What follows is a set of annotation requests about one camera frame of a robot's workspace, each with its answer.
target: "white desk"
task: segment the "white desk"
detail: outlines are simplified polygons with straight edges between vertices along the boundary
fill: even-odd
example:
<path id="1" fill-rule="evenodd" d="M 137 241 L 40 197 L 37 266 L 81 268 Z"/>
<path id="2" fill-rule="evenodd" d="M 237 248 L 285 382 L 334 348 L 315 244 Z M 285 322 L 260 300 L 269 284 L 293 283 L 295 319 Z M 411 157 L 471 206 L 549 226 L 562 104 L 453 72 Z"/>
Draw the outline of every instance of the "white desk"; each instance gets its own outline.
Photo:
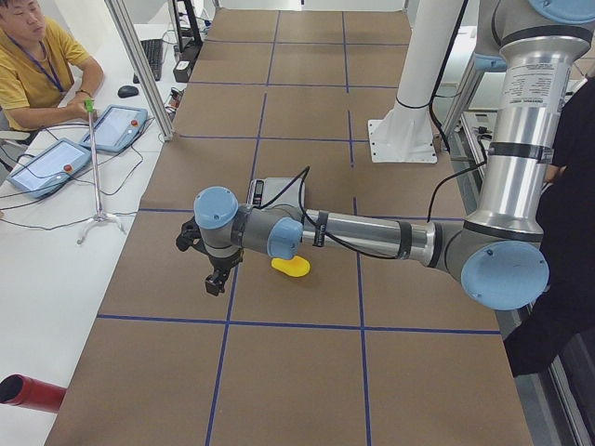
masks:
<path id="1" fill-rule="evenodd" d="M 140 39 L 161 37 L 165 30 L 165 25 L 137 27 Z M 104 110 L 112 103 L 148 108 L 142 92 L 133 98 L 120 99 L 116 96 L 120 86 L 132 84 L 133 75 L 118 35 L 111 36 L 95 57 L 106 74 L 96 97 L 96 108 Z M 164 102 L 172 86 L 178 89 L 185 87 L 174 82 L 174 65 L 174 52 L 170 47 L 162 80 L 157 83 Z M 59 138 L 74 141 L 85 132 L 84 128 L 52 130 Z M 31 145 L 29 153 L 36 154 L 53 141 L 53 137 L 42 132 Z M 103 196 L 107 212 L 132 213 L 138 210 L 140 197 L 151 178 L 162 144 L 159 128 L 153 123 L 134 145 L 144 158 L 143 163 L 118 193 Z M 100 155 L 99 161 L 107 158 Z M 118 188 L 138 160 L 137 153 L 127 150 L 103 164 L 99 168 L 101 188 L 107 192 Z M 92 181 L 92 172 L 81 179 Z M 2 197 L 15 192 L 17 190 L 7 182 L 0 186 Z M 23 196 L 1 198 L 0 208 L 30 201 Z M 93 186 L 74 181 L 41 203 L 5 211 L 7 220 L 43 227 L 94 215 Z M 134 217 L 122 216 L 122 220 L 129 230 Z M 11 374 L 25 374 L 59 386 L 69 385 L 126 241 L 126 236 L 110 223 L 94 226 L 83 245 L 79 246 L 76 240 L 81 227 L 82 224 L 77 224 L 43 231 L 0 222 L 0 380 Z M 0 444 L 39 446 L 44 443 L 55 417 L 52 413 L 0 405 Z"/>

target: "computer mouse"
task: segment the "computer mouse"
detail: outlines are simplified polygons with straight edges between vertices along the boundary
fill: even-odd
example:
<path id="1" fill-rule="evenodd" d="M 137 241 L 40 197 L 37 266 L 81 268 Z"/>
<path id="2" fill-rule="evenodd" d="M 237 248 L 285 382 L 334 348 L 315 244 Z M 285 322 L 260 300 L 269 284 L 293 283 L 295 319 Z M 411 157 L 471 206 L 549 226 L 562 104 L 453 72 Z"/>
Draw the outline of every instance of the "computer mouse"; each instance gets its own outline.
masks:
<path id="1" fill-rule="evenodd" d="M 118 98 L 130 98 L 136 96 L 139 93 L 139 89 L 133 85 L 122 85 L 118 90 Z"/>

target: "white metal column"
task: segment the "white metal column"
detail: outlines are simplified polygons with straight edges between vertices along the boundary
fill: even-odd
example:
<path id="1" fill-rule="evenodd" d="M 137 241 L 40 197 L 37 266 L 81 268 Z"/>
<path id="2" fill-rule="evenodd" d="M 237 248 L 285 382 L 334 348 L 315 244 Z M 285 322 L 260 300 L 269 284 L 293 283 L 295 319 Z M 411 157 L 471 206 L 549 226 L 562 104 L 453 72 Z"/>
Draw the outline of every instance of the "white metal column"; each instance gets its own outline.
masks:
<path id="1" fill-rule="evenodd" d="M 374 163 L 436 163 L 429 103 L 464 0 L 421 0 L 394 108 L 368 121 Z"/>
<path id="2" fill-rule="evenodd" d="M 159 124 L 164 139 L 168 141 L 174 136 L 174 127 L 165 111 L 165 106 L 159 95 L 155 79 L 152 76 L 149 62 L 144 55 L 144 51 L 140 45 L 139 37 L 134 29 L 134 24 L 130 19 L 128 10 L 122 0 L 105 0 L 105 4 L 110 10 L 110 14 L 112 14 L 113 22 L 120 33 L 126 53 L 130 58 L 135 73 L 139 77 L 140 86 L 149 102 L 149 107 L 155 117 L 155 121 Z"/>

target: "robotic arm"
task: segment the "robotic arm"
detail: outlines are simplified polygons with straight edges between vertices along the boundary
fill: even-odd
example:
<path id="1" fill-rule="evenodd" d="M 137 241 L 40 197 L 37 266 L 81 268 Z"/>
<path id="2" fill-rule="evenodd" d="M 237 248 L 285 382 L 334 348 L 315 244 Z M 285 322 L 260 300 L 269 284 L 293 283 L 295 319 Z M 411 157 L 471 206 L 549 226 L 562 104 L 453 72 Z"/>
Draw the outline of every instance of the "robotic arm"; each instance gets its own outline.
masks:
<path id="1" fill-rule="evenodd" d="M 536 209 L 553 151 L 570 70 L 595 28 L 592 0 L 485 0 L 476 53 L 507 65 L 478 208 L 463 224 L 412 225 L 280 206 L 238 204 L 221 187 L 199 193 L 177 245 L 206 254 L 207 291 L 224 292 L 243 250 L 292 258 L 300 242 L 341 245 L 369 256 L 413 259 L 441 269 L 489 308 L 519 308 L 544 290 L 548 265 L 537 249 Z"/>

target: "man's hand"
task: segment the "man's hand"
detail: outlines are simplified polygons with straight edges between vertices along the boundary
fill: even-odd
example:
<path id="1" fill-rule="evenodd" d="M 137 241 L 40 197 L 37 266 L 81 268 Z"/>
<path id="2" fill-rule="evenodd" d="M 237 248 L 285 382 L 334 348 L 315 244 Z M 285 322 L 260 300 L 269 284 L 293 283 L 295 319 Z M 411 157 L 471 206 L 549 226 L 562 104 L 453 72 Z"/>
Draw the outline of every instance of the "man's hand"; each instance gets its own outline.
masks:
<path id="1" fill-rule="evenodd" d="M 85 102 L 82 100 L 71 100 L 64 109 L 69 111 L 69 115 L 72 116 L 71 119 L 82 119 L 84 121 L 89 120 L 89 113 L 86 110 Z M 97 119 L 97 111 L 93 111 L 93 120 Z"/>
<path id="2" fill-rule="evenodd" d="M 562 176 L 566 166 L 559 167 L 557 165 L 550 164 L 548 165 L 548 170 L 546 171 L 546 177 L 544 181 L 546 183 L 555 183 L 558 178 Z"/>

